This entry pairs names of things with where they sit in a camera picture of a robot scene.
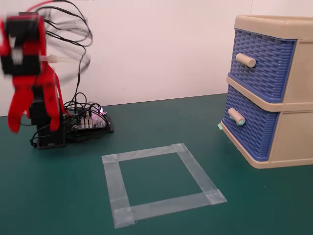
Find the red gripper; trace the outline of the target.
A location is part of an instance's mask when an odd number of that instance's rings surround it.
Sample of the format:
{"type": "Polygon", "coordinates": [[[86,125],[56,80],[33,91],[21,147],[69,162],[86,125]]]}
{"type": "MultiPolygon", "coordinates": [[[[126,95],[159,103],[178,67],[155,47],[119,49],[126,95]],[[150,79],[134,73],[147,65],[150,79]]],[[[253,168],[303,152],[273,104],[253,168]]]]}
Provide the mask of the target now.
{"type": "Polygon", "coordinates": [[[0,47],[0,63],[4,76],[10,77],[15,92],[8,112],[8,127],[17,134],[24,112],[33,102],[31,86],[41,87],[44,103],[50,120],[50,131],[55,132],[60,123],[59,79],[50,65],[44,65],[41,56],[46,55],[46,47],[10,46],[0,47]]]}

